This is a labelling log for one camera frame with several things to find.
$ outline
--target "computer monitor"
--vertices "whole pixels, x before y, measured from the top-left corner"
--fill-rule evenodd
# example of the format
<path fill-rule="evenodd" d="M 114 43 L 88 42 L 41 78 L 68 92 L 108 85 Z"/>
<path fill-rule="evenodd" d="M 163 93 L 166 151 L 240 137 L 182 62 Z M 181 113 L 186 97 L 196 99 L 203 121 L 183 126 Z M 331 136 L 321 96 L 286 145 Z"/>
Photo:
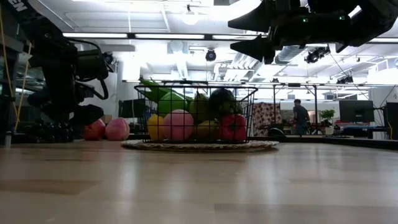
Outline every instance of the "computer monitor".
<path fill-rule="evenodd" d="M 119 101 L 119 117 L 143 118 L 150 111 L 145 99 Z"/>
<path fill-rule="evenodd" d="M 342 122 L 374 122 L 373 101 L 341 100 L 339 107 Z"/>

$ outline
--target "round mat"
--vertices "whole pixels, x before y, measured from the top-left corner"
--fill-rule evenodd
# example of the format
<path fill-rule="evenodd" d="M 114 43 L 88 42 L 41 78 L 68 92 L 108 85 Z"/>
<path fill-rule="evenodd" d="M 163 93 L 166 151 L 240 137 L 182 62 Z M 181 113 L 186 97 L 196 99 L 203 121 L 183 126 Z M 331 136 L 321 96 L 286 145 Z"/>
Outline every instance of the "round mat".
<path fill-rule="evenodd" d="M 250 141 L 246 144 L 168 144 L 144 143 L 142 140 L 127 140 L 121 143 L 128 149 L 164 152 L 258 152 L 273 149 L 279 142 Z"/>

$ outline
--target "curtain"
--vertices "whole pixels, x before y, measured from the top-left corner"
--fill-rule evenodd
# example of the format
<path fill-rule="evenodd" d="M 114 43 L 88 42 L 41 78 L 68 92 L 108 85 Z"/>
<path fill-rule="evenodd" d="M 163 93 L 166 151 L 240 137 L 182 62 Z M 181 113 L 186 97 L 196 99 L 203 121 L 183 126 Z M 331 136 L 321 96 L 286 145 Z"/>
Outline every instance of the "curtain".
<path fill-rule="evenodd" d="M 280 103 L 276 107 L 276 123 L 282 123 L 280 115 Z M 267 127 L 274 123 L 274 104 L 273 103 L 255 103 L 253 107 L 253 136 L 266 137 L 268 135 Z"/>

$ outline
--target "person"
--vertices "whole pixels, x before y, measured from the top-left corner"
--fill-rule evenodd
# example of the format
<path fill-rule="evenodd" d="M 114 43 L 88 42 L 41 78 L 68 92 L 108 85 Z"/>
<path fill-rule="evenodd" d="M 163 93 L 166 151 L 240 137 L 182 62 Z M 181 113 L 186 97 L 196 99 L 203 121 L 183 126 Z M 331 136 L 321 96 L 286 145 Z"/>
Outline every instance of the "person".
<path fill-rule="evenodd" d="M 301 100 L 294 100 L 294 120 L 296 122 L 296 132 L 300 136 L 307 134 L 307 121 L 310 121 L 307 109 L 301 105 Z"/>

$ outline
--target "security camera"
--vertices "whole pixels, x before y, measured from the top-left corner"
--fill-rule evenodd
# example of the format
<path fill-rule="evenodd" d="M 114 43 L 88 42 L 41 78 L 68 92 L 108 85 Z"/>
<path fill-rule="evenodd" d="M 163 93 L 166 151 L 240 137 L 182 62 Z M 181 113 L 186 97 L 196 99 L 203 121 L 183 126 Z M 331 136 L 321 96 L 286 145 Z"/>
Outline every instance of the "security camera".
<path fill-rule="evenodd" d="M 216 60 L 216 52 L 214 51 L 214 49 L 208 49 L 207 53 L 206 53 L 206 61 L 208 62 L 212 62 L 214 60 Z"/>
<path fill-rule="evenodd" d="M 102 55 L 108 65 L 113 65 L 115 63 L 112 52 L 104 52 Z"/>

